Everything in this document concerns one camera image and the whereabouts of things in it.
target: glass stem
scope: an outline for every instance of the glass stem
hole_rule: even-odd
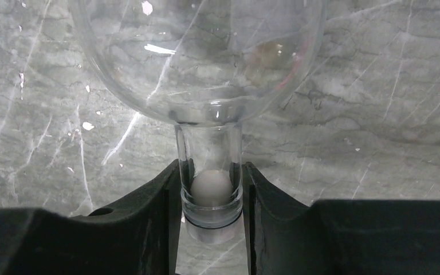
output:
[[[242,211],[242,127],[176,125],[184,216],[205,229],[235,222]]]

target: marble table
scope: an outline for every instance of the marble table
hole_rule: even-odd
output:
[[[172,126],[93,74],[66,0],[0,0],[0,207],[86,215],[175,158]],[[245,125],[243,160],[308,205],[440,199],[440,1],[329,0],[310,76]],[[247,274],[245,240],[183,227],[177,271]]]

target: ping pong ball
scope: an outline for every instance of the ping pong ball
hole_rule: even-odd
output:
[[[196,205],[216,207],[229,202],[233,186],[226,172],[204,170],[195,177],[190,191]]]

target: white round object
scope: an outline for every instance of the white round object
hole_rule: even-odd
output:
[[[233,192],[233,186],[226,172],[204,170],[191,184],[191,196],[195,204],[203,207],[226,205]]]

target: scratched surface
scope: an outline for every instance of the scratched surface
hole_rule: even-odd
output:
[[[115,99],[72,31],[64,0],[0,0],[0,207],[88,214],[176,157],[172,127]],[[311,76],[243,150],[306,204],[440,199],[440,1],[330,0]],[[178,272],[247,274],[243,237],[182,231]]]

